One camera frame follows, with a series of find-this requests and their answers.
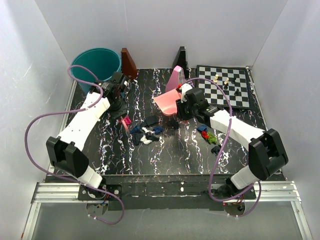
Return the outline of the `pink dustpan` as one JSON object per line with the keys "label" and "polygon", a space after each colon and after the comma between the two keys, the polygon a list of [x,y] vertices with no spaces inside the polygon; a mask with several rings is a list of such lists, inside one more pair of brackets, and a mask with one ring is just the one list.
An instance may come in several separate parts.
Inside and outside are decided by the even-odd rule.
{"label": "pink dustpan", "polygon": [[163,115],[167,117],[178,116],[176,101],[185,101],[185,92],[179,92],[176,89],[165,92],[159,96],[153,97],[153,101],[158,106]]}

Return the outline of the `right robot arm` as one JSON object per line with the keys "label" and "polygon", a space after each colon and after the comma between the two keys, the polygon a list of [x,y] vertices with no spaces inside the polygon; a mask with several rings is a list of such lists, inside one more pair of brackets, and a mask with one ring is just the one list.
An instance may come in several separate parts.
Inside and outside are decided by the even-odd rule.
{"label": "right robot arm", "polygon": [[227,195],[237,199],[245,188],[258,180],[267,180],[285,166],[288,156],[280,134],[251,126],[221,107],[209,104],[198,87],[189,84],[179,89],[181,99],[176,101],[177,115],[182,120],[195,118],[198,122],[227,134],[248,151],[248,164],[226,181]]}

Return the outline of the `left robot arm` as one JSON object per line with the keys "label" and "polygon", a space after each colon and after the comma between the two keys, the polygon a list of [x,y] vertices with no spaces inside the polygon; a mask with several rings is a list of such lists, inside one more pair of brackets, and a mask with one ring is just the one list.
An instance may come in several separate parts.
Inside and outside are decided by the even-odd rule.
{"label": "left robot arm", "polygon": [[127,115],[128,108],[122,93],[128,83],[129,78],[120,72],[114,72],[110,80],[97,81],[96,84],[103,90],[99,102],[89,107],[100,97],[100,90],[92,87],[81,106],[85,111],[76,113],[57,137],[49,137],[46,142],[51,165],[89,185],[89,194],[95,200],[106,196],[106,187],[101,184],[103,178],[89,166],[89,159],[82,150],[92,129],[105,112],[119,121]]}

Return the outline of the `pink hand brush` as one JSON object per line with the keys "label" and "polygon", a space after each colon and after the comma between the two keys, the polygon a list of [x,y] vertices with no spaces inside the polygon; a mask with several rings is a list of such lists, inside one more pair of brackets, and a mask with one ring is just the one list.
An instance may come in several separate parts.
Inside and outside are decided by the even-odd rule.
{"label": "pink hand brush", "polygon": [[122,123],[124,129],[128,132],[128,131],[129,131],[129,125],[127,125],[127,124],[125,123],[124,118],[125,118],[125,117],[121,117],[121,118],[120,118],[120,122]]}

